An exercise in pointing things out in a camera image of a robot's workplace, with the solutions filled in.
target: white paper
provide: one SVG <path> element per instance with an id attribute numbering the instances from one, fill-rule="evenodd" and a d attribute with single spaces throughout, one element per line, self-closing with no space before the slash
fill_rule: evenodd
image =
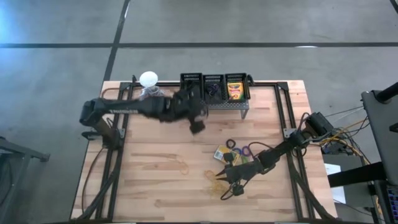
<path id="1" fill-rule="evenodd" d="M 338 172 L 341 172 L 341 168 L 339 165 L 334 165 L 334 164 L 325 164 L 326 168 L 326 173 L 328 175 L 330 174 L 335 174 Z M 346 197 L 344 194 L 344 187 L 333 187 L 331 189 L 331 193 L 333 194 L 333 199 L 336 201 L 339 201 L 341 203 L 346 203 Z"/>

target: yellow package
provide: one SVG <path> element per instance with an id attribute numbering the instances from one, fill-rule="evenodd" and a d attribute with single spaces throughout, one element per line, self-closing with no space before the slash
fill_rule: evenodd
<path id="1" fill-rule="evenodd" d="M 232 164 L 235 165 L 236 161 L 238 161 L 240 155 L 237 152 L 234 152 L 234 151 L 228 149 L 226 146 L 218 146 L 216 152 L 214 153 L 214 158 L 227 164 L 227 162 L 224 160 L 224 153 L 228 153 L 228 152 L 232 153 L 232 155 L 234 156 L 234 161 L 232 162 Z"/>
<path id="2" fill-rule="evenodd" d="M 243 98 L 242 82 L 227 83 L 227 86 L 228 86 L 228 98 L 230 100 L 240 100 Z"/>

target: wooden tabletop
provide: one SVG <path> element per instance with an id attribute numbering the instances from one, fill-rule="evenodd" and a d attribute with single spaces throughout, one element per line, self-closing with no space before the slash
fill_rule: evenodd
<path id="1" fill-rule="evenodd" d="M 287 81 L 296 122 L 310 112 L 304 82 Z M 106 88 L 120 82 L 104 82 Z M 139 88 L 133 98 L 139 96 Z M 162 88 L 172 94 L 176 88 Z M 238 110 L 211 110 L 206 129 L 192 136 L 188 121 L 159 123 L 138 114 L 130 115 L 126 132 L 123 163 L 114 211 L 114 222 L 272 222 L 296 221 L 292 188 L 286 157 L 266 175 L 257 175 L 245 187 L 245 193 L 221 201 L 227 183 L 215 182 L 213 174 L 224 164 L 213 158 L 218 145 L 229 138 L 242 147 L 253 141 L 271 146 L 282 142 L 274 89 L 251 87 L 250 110 L 245 120 Z M 117 90 L 107 91 L 105 98 L 116 98 Z M 285 117 L 287 109 L 284 103 Z M 253 153 L 265 149 L 253 146 Z M 101 141 L 89 143 L 72 218 L 81 214 L 81 192 L 88 169 L 101 149 Z M 98 193 L 106 149 L 103 150 L 90 176 L 85 194 L 85 207 Z M 325 166 L 319 148 L 309 147 L 304 157 L 310 188 L 326 210 L 336 216 Z M 109 203 L 105 200 L 104 213 Z M 302 206 L 305 200 L 301 192 Z"/>

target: gray floor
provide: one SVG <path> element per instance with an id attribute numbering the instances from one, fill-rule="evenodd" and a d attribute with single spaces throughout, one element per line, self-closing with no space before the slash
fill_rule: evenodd
<path id="1" fill-rule="evenodd" d="M 0 2 L 0 43 L 112 42 L 123 0 Z M 398 14 L 388 0 L 136 0 L 121 42 L 397 42 Z M 0 49 L 0 135 L 50 161 L 32 162 L 16 223 L 68 219 L 87 141 L 78 123 L 98 96 L 110 49 Z M 247 72 L 256 80 L 305 80 L 313 111 L 361 105 L 362 91 L 398 80 L 398 48 L 119 49 L 111 80 L 153 70 Z M 345 126 L 365 117 L 341 119 Z M 370 129 L 356 140 L 379 161 Z M 341 208 L 345 220 L 371 221 Z"/>

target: wooden table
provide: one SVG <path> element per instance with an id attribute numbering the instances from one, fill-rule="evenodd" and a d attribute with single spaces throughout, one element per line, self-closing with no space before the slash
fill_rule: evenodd
<path id="1" fill-rule="evenodd" d="M 303 81 L 288 81 L 288 84 L 298 123 L 302 113 L 310 112 L 310 105 Z M 119 82 L 104 82 L 103 90 L 111 87 L 118 88 Z M 169 94 L 176 90 L 175 87 L 162 89 Z M 205 175 L 207 170 L 217 173 L 223 169 L 224 164 L 214 159 L 213 154 L 217 146 L 225 144 L 229 138 L 235 139 L 240 147 L 253 141 L 271 146 L 282 141 L 274 90 L 252 87 L 250 91 L 250 110 L 245 120 L 241 119 L 237 110 L 211 110 L 205 121 L 206 129 L 195 136 L 189 131 L 188 121 L 164 124 L 137 114 L 130 115 L 113 221 L 296 221 L 285 156 L 274 170 L 266 175 L 255 176 L 245 187 L 244 195 L 227 201 L 220 200 L 221 192 L 211 189 L 212 181 Z M 117 90 L 107 91 L 104 97 L 116 98 L 117 94 Z M 139 88 L 136 88 L 133 98 L 138 95 Z M 287 109 L 283 103 L 287 119 Z M 101 141 L 89 143 L 72 218 L 81 214 L 82 186 L 100 149 Z M 263 149 L 254 146 L 254 153 Z M 100 155 L 89 179 L 85 207 L 99 191 L 105 155 L 106 150 Z M 304 161 L 312 192 L 328 212 L 336 216 L 319 148 L 309 147 Z M 300 198 L 305 210 L 302 192 Z M 105 198 L 103 214 L 108 209 L 108 199 L 109 193 Z"/>

